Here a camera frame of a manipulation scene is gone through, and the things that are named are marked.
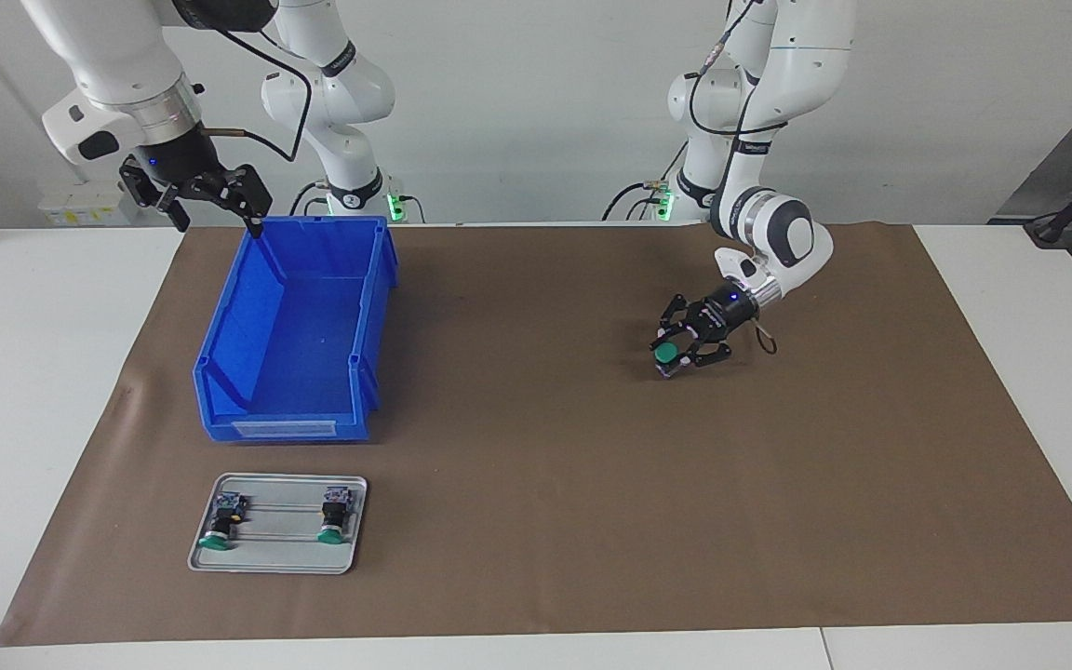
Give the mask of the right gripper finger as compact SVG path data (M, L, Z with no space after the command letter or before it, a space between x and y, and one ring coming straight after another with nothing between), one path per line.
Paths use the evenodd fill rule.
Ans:
M136 157L126 157L118 169L122 187L138 208L154 208L172 221L176 230L184 234L190 229L191 218L179 200L175 185L161 190L146 174Z
M274 199L257 169L242 165L233 170L204 172L190 182L190 198L208 202L241 218L254 240L260 240L263 220L271 212Z

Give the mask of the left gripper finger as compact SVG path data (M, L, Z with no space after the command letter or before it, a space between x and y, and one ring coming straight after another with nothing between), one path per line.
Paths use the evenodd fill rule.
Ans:
M658 322L658 340L669 341L674 338L689 338L691 341L701 339L696 329L696 317L701 303L690 301L684 294L674 294Z
M732 349L726 343L694 341L680 356L682 369L701 369L730 359Z

